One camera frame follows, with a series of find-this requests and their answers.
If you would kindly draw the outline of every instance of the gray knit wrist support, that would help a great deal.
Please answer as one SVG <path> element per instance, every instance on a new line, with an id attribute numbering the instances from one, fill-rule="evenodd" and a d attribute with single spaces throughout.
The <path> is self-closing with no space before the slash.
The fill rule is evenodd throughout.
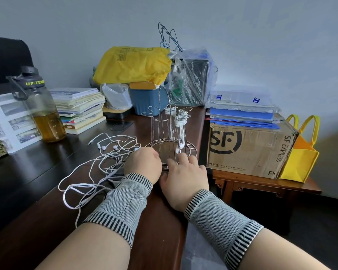
<path id="1" fill-rule="evenodd" d="M 238 268 L 249 245 L 263 228 L 204 189 L 194 196 L 184 215 L 211 243 L 228 269 Z"/>
<path id="2" fill-rule="evenodd" d="M 111 229 L 121 235 L 132 248 L 139 218 L 152 188 L 152 183 L 146 177 L 129 173 L 115 189 L 108 192 L 105 200 L 84 222 L 97 223 Z"/>

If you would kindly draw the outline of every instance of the wooden side table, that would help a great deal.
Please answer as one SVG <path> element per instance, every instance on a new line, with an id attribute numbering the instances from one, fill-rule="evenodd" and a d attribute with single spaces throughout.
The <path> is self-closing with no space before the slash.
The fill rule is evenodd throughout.
<path id="1" fill-rule="evenodd" d="M 284 179 L 269 179 L 234 172 L 213 170 L 213 179 L 219 188 L 224 189 L 222 199 L 226 204 L 230 204 L 233 191 L 242 191 L 243 189 L 272 192 L 275 193 L 276 197 L 284 198 L 285 208 L 282 210 L 283 224 L 280 228 L 284 234 L 289 232 L 289 221 L 298 193 L 322 193 L 322 190 L 310 177 L 305 183 L 300 183 Z"/>

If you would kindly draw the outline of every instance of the yellow liquid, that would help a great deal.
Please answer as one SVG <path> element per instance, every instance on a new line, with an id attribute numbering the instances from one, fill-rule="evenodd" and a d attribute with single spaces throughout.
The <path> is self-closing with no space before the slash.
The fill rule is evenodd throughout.
<path id="1" fill-rule="evenodd" d="M 44 142 L 55 142 L 62 140 L 66 136 L 63 123 L 57 112 L 47 116 L 34 117 L 37 128 Z"/>

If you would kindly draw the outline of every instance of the sf logo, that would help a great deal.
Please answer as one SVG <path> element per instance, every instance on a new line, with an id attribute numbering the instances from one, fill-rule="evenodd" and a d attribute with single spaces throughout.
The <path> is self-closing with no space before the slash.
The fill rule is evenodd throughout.
<path id="1" fill-rule="evenodd" d="M 233 132 L 223 132 L 223 136 L 220 140 L 219 138 L 220 138 L 222 132 L 212 131 L 211 139 L 214 139 L 215 142 L 211 141 L 210 144 L 212 146 L 218 146 L 220 144 L 221 147 L 219 147 L 219 148 L 222 148 L 222 150 L 216 150 L 216 149 L 211 147 L 210 151 L 212 151 L 213 153 L 219 153 L 219 154 L 230 154 L 230 153 L 236 152 L 241 145 L 242 136 L 241 136 L 241 131 L 235 131 L 235 132 L 236 132 L 237 141 L 236 141 L 235 146 L 233 147 L 233 150 L 225 150 L 226 149 L 225 146 L 226 146 L 227 142 L 231 142 L 232 141 L 231 137 L 235 136 L 235 134 Z"/>

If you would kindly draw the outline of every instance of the stack of folders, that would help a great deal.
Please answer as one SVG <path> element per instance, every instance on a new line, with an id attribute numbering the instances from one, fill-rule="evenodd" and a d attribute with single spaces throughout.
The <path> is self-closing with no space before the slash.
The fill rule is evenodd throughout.
<path id="1" fill-rule="evenodd" d="M 228 126 L 279 129 L 280 122 L 273 113 L 245 112 L 209 108 L 207 115 L 211 123 Z"/>
<path id="2" fill-rule="evenodd" d="M 54 88 L 50 93 L 67 133 L 78 135 L 105 120 L 105 97 L 96 88 Z"/>

